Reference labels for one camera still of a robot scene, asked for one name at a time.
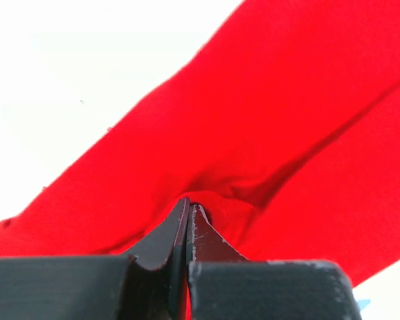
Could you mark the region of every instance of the white background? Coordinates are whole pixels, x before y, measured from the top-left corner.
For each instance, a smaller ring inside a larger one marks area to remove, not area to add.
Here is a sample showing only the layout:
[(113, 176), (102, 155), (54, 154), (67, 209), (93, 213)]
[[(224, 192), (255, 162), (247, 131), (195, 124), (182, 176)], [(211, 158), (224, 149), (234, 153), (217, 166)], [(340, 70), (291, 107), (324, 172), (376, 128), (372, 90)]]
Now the white background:
[[(192, 58), (241, 0), (0, 1), (0, 220)], [(400, 319), (400, 263), (355, 290)]]

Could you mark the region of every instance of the red cloth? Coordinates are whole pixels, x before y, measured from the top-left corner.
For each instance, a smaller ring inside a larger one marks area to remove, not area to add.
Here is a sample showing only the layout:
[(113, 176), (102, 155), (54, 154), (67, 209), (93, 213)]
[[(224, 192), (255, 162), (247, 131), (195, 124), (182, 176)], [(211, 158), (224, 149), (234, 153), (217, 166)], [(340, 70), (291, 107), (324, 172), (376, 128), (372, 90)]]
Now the red cloth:
[(118, 253), (188, 195), (251, 259), (400, 258), (400, 1), (247, 0), (18, 217), (0, 256)]

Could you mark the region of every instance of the blue object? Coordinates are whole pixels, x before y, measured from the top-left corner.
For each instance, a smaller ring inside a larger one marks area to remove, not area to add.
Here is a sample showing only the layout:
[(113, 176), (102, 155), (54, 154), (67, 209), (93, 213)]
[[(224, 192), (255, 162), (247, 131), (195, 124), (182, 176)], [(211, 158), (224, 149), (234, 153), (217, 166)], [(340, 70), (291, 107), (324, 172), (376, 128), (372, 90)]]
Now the blue object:
[(359, 306), (360, 311), (364, 310), (370, 304), (370, 302), (370, 299), (358, 300), (357, 305)]

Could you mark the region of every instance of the red fabric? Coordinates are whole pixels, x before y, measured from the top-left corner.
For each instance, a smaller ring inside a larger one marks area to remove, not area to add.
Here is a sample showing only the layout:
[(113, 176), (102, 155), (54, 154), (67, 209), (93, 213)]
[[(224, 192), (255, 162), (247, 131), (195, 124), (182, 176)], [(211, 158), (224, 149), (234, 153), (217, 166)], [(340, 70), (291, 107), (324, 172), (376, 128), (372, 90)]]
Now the red fabric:
[(247, 0), (18, 217), (0, 256), (118, 253), (188, 195), (251, 259), (400, 258), (400, 1)]

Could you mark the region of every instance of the white surface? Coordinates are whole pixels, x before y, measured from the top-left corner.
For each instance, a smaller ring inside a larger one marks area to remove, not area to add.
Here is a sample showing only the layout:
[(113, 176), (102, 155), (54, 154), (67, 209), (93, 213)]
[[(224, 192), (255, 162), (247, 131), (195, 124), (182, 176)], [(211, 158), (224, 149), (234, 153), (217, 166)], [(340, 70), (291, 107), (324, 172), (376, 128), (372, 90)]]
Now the white surface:
[[(18, 214), (241, 0), (0, 1), (0, 220)], [(400, 262), (355, 289), (400, 319)]]

